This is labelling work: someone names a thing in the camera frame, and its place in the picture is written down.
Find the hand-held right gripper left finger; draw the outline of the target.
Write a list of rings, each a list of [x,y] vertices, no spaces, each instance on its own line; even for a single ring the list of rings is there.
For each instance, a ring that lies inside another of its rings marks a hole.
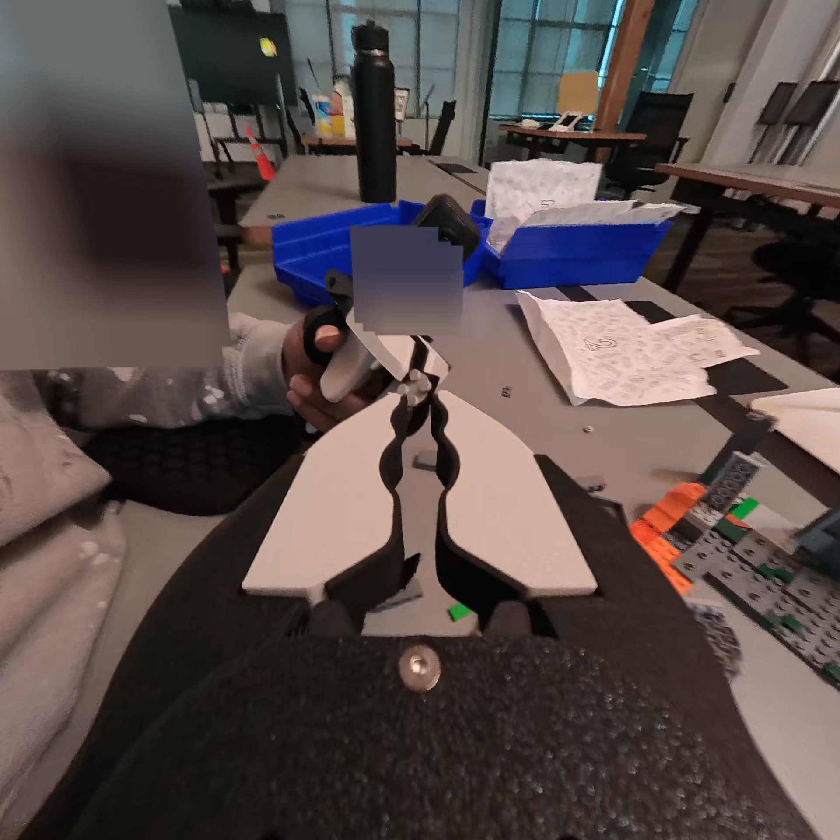
[[[385,394],[311,446],[244,578],[250,595],[377,605],[400,587],[407,404]]]

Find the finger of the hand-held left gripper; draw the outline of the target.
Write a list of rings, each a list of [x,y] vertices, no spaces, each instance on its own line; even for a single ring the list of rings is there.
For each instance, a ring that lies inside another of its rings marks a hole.
[[[449,364],[425,338],[413,338],[413,342],[410,370],[417,369],[433,375],[437,380],[434,388],[437,388],[448,377]]]
[[[371,331],[352,329],[356,360],[353,362],[349,382],[362,384],[372,373],[374,362],[394,380],[401,382],[413,368],[417,344],[410,335],[380,336]]]

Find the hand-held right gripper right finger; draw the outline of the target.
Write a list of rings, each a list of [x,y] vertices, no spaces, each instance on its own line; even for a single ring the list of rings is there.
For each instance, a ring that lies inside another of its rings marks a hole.
[[[536,455],[461,397],[434,397],[439,523],[465,560],[527,598],[591,595],[597,583]]]

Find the person's left forearm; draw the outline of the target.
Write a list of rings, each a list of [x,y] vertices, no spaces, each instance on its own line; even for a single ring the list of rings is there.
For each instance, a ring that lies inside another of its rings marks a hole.
[[[291,326],[237,312],[228,323],[219,366],[35,371],[35,388],[59,425],[80,432],[290,415],[283,366]]]

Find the orange lego plate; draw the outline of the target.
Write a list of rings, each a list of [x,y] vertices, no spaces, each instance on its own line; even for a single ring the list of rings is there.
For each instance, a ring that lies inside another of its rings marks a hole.
[[[631,526],[630,531],[635,541],[654,561],[678,594],[683,597],[686,596],[692,589],[693,584],[675,567],[675,562],[680,557],[681,552],[645,520],[636,521]]]

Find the orange lego slope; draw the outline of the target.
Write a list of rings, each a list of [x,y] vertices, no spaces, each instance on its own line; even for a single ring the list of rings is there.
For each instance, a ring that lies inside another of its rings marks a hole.
[[[707,489],[696,482],[681,482],[657,502],[646,502],[635,510],[630,531],[641,544],[651,542],[670,530],[693,508]]]

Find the dark blue-grey lego bar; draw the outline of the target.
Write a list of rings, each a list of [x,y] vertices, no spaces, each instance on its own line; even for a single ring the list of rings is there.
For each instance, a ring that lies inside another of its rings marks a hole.
[[[699,483],[708,486],[721,472],[733,453],[739,452],[744,455],[751,455],[762,441],[774,431],[777,423],[778,419],[775,416],[765,412],[748,412],[740,427],[731,434],[727,443],[698,476]]]

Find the grey lego baseplate build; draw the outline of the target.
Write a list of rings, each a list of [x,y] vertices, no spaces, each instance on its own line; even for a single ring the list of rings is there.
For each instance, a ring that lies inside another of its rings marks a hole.
[[[762,467],[733,453],[707,491],[664,538],[681,552],[678,572],[706,581],[825,682],[839,687],[839,580],[817,570],[744,491]]]
[[[839,507],[796,531],[792,539],[817,570],[839,580]]]

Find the person's left hand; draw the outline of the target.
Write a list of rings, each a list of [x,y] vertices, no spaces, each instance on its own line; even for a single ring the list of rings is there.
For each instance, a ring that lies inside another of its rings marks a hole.
[[[378,369],[359,388],[337,402],[328,401],[321,390],[323,368],[312,362],[303,346],[305,318],[287,331],[282,342],[280,369],[287,387],[287,401],[304,422],[320,433],[363,411],[394,383],[386,371]]]

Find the blue storage bin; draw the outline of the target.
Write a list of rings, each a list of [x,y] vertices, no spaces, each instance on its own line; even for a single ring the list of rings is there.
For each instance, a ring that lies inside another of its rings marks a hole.
[[[351,233],[357,227],[407,227],[423,211],[422,203],[400,200],[300,219],[272,228],[276,277],[294,296],[309,305],[333,302],[325,278],[330,270],[354,273]],[[367,234],[362,236],[362,268],[386,280],[431,281],[440,290],[454,287],[456,248],[438,241],[436,234]]]
[[[537,212],[523,224],[489,223],[483,267],[503,290],[630,284],[638,280],[680,212],[677,204],[599,201]]]

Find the black water bottle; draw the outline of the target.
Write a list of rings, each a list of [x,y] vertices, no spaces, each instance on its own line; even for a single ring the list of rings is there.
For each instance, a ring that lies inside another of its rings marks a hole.
[[[353,123],[360,199],[396,200],[395,70],[388,31],[368,19],[353,26]]]

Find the white printed paper bag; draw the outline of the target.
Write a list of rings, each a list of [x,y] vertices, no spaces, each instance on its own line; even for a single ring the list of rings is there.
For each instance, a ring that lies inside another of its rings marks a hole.
[[[672,364],[705,370],[760,354],[760,350],[744,344],[726,323],[699,314],[652,324],[650,332]]]
[[[561,301],[516,292],[532,341],[573,406],[681,403],[714,396],[708,374],[670,349],[622,301]]]

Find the orange traffic cone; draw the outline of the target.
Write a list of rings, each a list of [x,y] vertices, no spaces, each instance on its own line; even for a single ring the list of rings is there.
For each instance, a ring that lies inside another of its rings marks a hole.
[[[259,175],[264,180],[264,182],[271,182],[277,173],[275,166],[273,165],[268,155],[264,152],[264,149],[261,146],[261,144],[257,141],[252,129],[246,126],[245,132],[249,148],[258,166]]]

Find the person's bleached grey clothing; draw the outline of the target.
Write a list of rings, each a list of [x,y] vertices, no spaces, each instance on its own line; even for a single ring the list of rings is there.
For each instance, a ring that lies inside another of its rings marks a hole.
[[[2,373],[1,789],[16,794],[77,704],[122,572],[109,474],[48,414],[34,376]]]

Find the black monitor screen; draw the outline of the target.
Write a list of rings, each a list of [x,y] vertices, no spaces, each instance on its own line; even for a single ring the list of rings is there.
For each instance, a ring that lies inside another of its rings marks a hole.
[[[219,7],[167,7],[183,73],[203,103],[298,104],[287,17]]]

